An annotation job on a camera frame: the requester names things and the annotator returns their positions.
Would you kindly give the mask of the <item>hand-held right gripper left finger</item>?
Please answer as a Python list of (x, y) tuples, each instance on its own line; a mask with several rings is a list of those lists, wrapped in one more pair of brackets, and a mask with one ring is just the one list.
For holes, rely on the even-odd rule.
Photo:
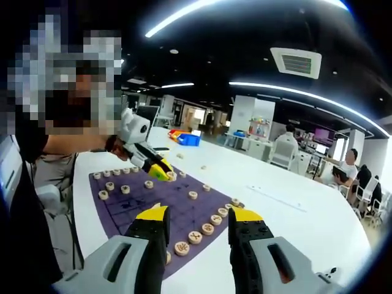
[(155, 205), (138, 214), (125, 235), (96, 249), (54, 283), (56, 293), (160, 293), (170, 239), (170, 209)]

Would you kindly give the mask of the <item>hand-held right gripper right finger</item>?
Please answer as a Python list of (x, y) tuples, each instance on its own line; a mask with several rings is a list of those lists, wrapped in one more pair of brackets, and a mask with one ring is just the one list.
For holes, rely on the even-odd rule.
[(275, 237), (257, 213), (232, 207), (228, 244), (236, 293), (342, 293), (330, 274), (316, 273), (312, 262), (285, 238)]

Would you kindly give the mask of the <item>person's left hand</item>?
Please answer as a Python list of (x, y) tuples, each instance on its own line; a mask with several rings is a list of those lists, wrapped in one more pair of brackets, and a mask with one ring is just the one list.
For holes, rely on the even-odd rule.
[(111, 135), (105, 143), (105, 150), (117, 156), (122, 161), (127, 161), (129, 155), (124, 149), (124, 142), (117, 135)]

